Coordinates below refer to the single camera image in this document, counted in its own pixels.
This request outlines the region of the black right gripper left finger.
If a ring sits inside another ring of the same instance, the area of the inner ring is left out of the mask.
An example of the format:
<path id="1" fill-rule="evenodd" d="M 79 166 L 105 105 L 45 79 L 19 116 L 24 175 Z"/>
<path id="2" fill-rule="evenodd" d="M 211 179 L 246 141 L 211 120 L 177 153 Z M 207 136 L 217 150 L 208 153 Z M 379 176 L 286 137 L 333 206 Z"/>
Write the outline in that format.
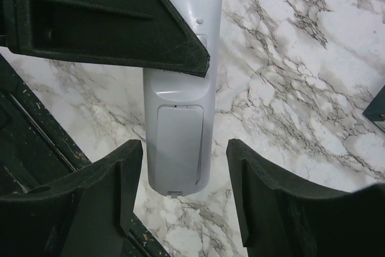
<path id="1" fill-rule="evenodd" d="M 120 256 L 131 228 L 143 148 L 107 156 L 26 194 L 1 197 L 2 256 Z"/>

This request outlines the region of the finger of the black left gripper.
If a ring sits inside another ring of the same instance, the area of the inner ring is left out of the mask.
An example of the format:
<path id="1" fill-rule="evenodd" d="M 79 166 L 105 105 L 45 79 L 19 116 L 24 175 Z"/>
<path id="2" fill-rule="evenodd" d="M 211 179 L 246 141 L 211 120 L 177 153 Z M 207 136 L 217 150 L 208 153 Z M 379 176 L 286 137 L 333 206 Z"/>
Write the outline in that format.
<path id="1" fill-rule="evenodd" d="M 15 54 L 204 77 L 209 53 L 170 0 L 1 0 Z"/>

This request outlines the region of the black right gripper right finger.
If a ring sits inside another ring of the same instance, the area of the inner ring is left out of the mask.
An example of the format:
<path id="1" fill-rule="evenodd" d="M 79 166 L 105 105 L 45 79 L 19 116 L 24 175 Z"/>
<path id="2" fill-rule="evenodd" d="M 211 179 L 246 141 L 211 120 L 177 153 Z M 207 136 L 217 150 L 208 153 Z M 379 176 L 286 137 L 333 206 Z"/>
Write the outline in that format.
<path id="1" fill-rule="evenodd" d="M 353 193 L 301 178 L 243 141 L 227 161 L 249 256 L 383 256 L 384 185 Z"/>

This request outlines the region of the white remote control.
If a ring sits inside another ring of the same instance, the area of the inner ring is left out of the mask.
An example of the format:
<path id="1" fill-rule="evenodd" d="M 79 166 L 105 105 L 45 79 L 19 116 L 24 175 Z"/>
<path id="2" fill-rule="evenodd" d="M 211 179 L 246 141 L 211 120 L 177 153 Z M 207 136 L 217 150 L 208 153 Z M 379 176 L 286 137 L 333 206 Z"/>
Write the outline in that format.
<path id="1" fill-rule="evenodd" d="M 162 106 L 199 106 L 203 110 L 196 185 L 188 194 L 166 195 L 176 198 L 201 191 L 209 181 L 222 0 L 170 1 L 176 6 L 210 55 L 209 69 L 203 78 L 156 69 L 144 69 L 143 71 L 147 171 L 149 184 L 155 191 L 157 191 L 155 188 L 155 156 L 158 109 Z"/>

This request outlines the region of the white battery compartment cover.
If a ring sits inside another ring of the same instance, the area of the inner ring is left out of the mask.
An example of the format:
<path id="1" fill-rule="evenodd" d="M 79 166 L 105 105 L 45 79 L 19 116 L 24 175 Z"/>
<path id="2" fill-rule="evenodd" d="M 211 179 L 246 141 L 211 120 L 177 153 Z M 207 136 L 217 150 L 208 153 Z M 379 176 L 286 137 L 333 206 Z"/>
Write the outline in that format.
<path id="1" fill-rule="evenodd" d="M 199 106 L 162 106 L 157 114 L 155 188 L 188 194 L 196 185 L 203 129 Z"/>

